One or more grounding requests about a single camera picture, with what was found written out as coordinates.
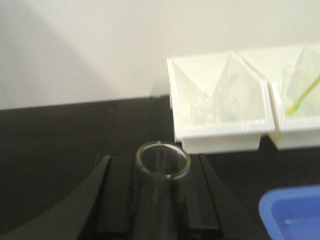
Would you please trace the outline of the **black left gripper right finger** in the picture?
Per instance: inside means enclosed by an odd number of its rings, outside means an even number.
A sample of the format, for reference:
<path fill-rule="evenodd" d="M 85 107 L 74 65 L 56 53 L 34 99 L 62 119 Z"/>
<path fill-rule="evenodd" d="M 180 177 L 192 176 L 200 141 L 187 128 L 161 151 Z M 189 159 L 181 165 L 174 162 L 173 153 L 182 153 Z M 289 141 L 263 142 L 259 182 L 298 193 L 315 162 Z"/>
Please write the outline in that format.
<path fill-rule="evenodd" d="M 191 240 L 268 240 L 203 154 L 190 155 L 186 226 Z"/>

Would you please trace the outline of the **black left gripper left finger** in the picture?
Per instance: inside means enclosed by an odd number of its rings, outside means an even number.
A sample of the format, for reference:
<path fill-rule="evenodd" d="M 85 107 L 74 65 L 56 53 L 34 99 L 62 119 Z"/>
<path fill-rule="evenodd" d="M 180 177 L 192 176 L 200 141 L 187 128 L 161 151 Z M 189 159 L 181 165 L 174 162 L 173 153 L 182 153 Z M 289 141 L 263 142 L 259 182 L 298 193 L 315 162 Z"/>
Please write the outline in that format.
<path fill-rule="evenodd" d="M 133 159 L 105 156 L 58 204 L 2 240 L 126 240 Z"/>

